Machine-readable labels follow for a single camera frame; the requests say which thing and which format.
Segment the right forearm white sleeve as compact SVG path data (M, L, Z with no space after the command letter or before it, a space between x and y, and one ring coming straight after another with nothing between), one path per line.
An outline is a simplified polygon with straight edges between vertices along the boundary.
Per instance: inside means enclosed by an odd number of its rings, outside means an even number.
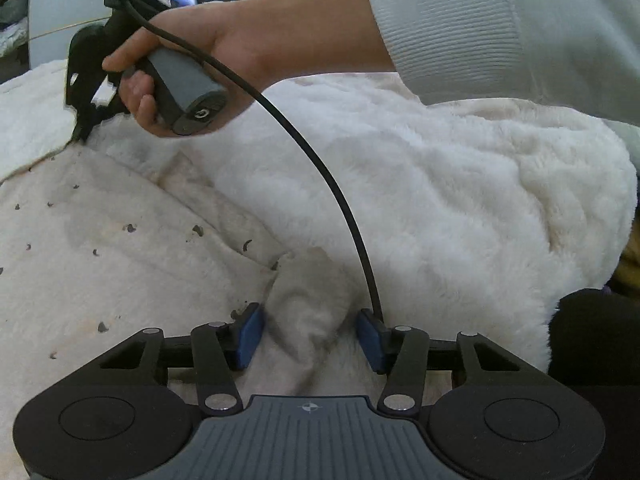
M422 102L518 98L639 120L639 0L243 0L258 82L393 70Z

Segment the person's right hand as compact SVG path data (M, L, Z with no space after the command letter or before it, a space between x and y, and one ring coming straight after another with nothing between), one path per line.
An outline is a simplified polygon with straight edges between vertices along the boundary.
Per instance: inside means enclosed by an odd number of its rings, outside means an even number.
M168 10L168 0L105 0L113 9L103 26L105 54L114 56L136 32L149 32L154 44L107 73L122 78L126 70L152 78L155 115L173 136L195 136L209 129L231 108L231 88L261 105L285 130L291 124L248 81L204 50L151 22Z

